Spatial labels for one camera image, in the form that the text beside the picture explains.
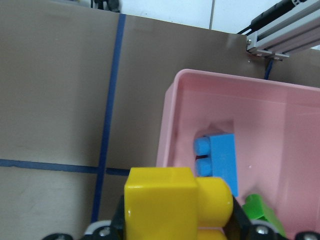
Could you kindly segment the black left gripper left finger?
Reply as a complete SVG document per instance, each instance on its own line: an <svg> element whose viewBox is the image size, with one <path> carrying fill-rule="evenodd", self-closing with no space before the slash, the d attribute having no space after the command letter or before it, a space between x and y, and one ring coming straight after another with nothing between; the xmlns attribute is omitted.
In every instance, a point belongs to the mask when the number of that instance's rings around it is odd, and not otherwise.
<svg viewBox="0 0 320 240"><path fill-rule="evenodd" d="M84 232L84 240L124 240L125 239L125 207L124 195L118 201L111 220L91 223Z"/></svg>

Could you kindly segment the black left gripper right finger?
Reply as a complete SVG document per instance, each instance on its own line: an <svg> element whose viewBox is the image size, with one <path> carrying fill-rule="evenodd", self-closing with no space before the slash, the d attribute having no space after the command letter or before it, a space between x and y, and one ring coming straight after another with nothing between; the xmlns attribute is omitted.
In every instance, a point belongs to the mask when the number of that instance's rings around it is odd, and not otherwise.
<svg viewBox="0 0 320 240"><path fill-rule="evenodd" d="M282 240L283 237L265 223L252 223L237 199L232 196L233 209L222 228L227 240Z"/></svg>

